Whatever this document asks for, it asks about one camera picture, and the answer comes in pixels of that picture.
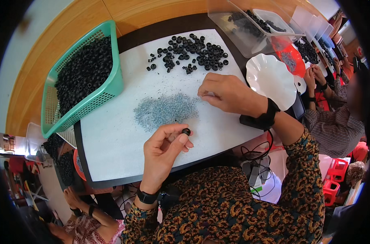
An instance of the white scalloped plate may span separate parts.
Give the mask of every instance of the white scalloped plate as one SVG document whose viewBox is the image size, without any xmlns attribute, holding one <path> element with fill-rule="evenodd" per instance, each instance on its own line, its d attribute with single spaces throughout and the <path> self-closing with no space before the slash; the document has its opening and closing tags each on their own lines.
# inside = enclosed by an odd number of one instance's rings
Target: white scalloped plate
<svg viewBox="0 0 370 244">
<path fill-rule="evenodd" d="M 282 111 L 294 104 L 297 90 L 293 75 L 275 56 L 258 54 L 247 61 L 246 69 L 246 80 L 256 93 L 272 99 Z"/>
</svg>

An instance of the striped shirt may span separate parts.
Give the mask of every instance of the striped shirt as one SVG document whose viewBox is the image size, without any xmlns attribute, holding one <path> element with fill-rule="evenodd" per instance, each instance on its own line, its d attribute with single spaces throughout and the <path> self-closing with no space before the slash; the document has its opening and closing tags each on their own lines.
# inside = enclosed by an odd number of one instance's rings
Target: striped shirt
<svg viewBox="0 0 370 244">
<path fill-rule="evenodd" d="M 344 158 L 353 151 L 365 133 L 365 127 L 361 121 L 350 115 L 346 102 L 346 85 L 342 88 L 339 79 L 334 84 L 335 92 L 332 91 L 331 98 L 327 101 L 336 110 L 331 112 L 307 109 L 302 123 L 318 142 L 319 153 L 335 159 Z"/>
</svg>

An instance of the black table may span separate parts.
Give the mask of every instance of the black table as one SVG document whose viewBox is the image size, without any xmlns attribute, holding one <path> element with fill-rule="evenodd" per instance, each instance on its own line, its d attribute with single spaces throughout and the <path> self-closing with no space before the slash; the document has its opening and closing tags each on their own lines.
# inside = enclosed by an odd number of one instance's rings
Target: black table
<svg viewBox="0 0 370 244">
<path fill-rule="evenodd" d="M 183 33 L 183 32 L 197 31 L 197 30 L 204 30 L 204 29 L 215 29 L 219 33 L 219 35 L 221 36 L 221 38 L 223 39 L 223 41 L 229 48 L 236 63 L 238 64 L 243 74 L 243 77 L 246 77 L 246 63 L 249 59 L 242 56 L 242 54 L 236 48 L 236 46 L 232 43 L 232 41 L 210 18 L 208 18 L 208 15 L 206 13 L 192 14 L 192 15 L 187 15 L 183 17 L 177 17 L 177 18 L 170 19 L 170 20 L 165 20 L 162 22 L 158 22 L 158 23 L 140 28 L 122 37 L 119 37 L 117 39 L 117 43 L 119 46 L 119 53 L 122 53 L 135 46 L 139 46 L 144 43 L 147 43 L 147 42 L 150 42 L 150 41 L 162 38 L 162 37 L 172 36 L 172 35 L 176 35 L 178 33 Z M 279 59 L 276 53 L 270 53 L 270 54 L 276 56 L 276 58 Z M 111 187 L 115 185 L 124 185 L 127 183 L 132 183 L 132 182 L 137 182 L 137 181 L 142 180 L 142 175 L 137 175 L 137 176 L 130 176 L 130 177 L 114 179 L 114 180 L 104 180 L 104 181 L 95 181 L 95 182 L 92 181 L 89 168 L 87 166 L 86 157 L 85 157 L 80 121 L 78 121 L 74 125 L 74 131 L 75 131 L 75 140 L 76 140 L 76 145 L 78 147 L 78 154 L 79 154 L 79 158 L 81 161 L 82 169 L 85 173 L 87 183 L 92 188 L 106 188 L 106 187 Z M 213 155 L 211 157 L 198 160 L 192 163 L 174 167 L 172 168 L 171 172 L 178 171 L 180 169 L 184 169 L 189 166 L 195 165 L 204 160 L 215 157 L 216 155 Z"/>
</svg>

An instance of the wooden wainscoting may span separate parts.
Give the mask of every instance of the wooden wainscoting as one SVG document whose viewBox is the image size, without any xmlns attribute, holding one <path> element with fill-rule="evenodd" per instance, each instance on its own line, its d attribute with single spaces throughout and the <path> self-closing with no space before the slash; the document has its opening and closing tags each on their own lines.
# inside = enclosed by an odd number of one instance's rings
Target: wooden wainscoting
<svg viewBox="0 0 370 244">
<path fill-rule="evenodd" d="M 275 1 L 289 16 L 297 5 L 320 14 L 305 0 Z M 120 37 L 156 22 L 203 12 L 207 12 L 206 0 L 74 0 L 45 29 L 26 57 L 11 94 L 6 133 L 25 136 L 29 122 L 40 124 L 48 72 L 78 39 L 101 22 L 114 19 Z"/>
</svg>

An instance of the headscarf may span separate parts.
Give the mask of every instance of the headscarf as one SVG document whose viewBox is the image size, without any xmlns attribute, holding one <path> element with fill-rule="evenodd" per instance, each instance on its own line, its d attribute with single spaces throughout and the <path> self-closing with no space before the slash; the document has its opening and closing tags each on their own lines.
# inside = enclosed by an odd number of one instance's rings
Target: headscarf
<svg viewBox="0 0 370 244">
<path fill-rule="evenodd" d="M 363 178 L 365 173 L 365 164 L 361 161 L 357 161 L 354 163 L 349 164 L 348 172 L 346 174 L 345 182 L 346 184 L 352 184 L 354 187 L 355 183 Z"/>
</svg>

